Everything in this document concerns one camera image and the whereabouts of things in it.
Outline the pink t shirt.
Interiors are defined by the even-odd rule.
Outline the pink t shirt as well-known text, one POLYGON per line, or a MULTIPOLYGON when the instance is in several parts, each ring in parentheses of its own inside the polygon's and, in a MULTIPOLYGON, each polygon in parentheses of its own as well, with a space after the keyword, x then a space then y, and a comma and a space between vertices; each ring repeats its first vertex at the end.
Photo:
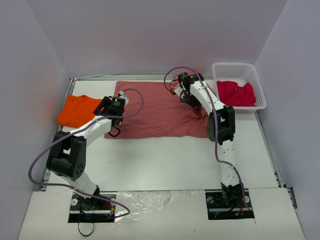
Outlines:
POLYGON ((122 121, 117 139, 208 137, 208 114, 205 109, 195 110, 180 102, 180 97, 171 95, 162 82, 117 81, 114 93, 125 89, 130 89, 125 93, 129 103, 123 114, 129 116, 141 111, 122 121))

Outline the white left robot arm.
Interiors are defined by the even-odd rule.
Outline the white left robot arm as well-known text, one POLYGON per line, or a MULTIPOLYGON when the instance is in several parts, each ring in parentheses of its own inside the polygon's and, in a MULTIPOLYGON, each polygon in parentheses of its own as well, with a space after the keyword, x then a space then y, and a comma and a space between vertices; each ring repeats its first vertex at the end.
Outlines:
POLYGON ((74 190, 80 191, 82 203, 89 209, 97 208, 101 203, 100 189, 85 172, 87 147, 104 134, 112 137, 111 131, 120 132, 125 106, 129 99, 120 92, 118 96, 104 97, 93 111, 94 118, 70 132, 59 131, 49 151, 46 167, 55 175, 62 177, 74 190))

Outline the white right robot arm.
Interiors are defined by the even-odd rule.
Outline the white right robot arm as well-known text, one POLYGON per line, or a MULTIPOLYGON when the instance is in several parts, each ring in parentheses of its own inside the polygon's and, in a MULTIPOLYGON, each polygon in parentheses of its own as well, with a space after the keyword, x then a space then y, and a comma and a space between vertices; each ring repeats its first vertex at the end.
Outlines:
POLYGON ((199 73, 183 72, 177 76, 178 87, 174 90, 180 101, 195 110, 204 109, 208 114, 207 136, 214 143, 214 151, 221 169, 222 202, 229 207, 239 202, 242 184, 235 170, 234 134, 235 110, 222 103, 199 73))

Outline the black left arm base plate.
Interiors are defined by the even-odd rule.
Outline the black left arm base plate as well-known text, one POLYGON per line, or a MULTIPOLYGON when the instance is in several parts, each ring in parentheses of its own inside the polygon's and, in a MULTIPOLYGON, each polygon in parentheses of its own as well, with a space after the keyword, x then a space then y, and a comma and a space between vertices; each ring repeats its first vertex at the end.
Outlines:
POLYGON ((73 193, 69 206, 68 223, 113 223, 115 204, 96 198, 84 198, 73 193))

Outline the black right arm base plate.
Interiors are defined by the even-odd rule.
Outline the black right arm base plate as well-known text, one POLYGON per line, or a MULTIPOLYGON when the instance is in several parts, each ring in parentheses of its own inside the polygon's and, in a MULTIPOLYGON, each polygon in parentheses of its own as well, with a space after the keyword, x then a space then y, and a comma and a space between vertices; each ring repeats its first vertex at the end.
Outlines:
POLYGON ((255 214, 249 208, 252 207, 249 191, 246 189, 245 204, 241 196, 236 195, 230 203, 223 198, 221 190, 206 190, 205 200, 207 208, 207 218, 211 221, 220 220, 244 220, 254 219, 255 214))

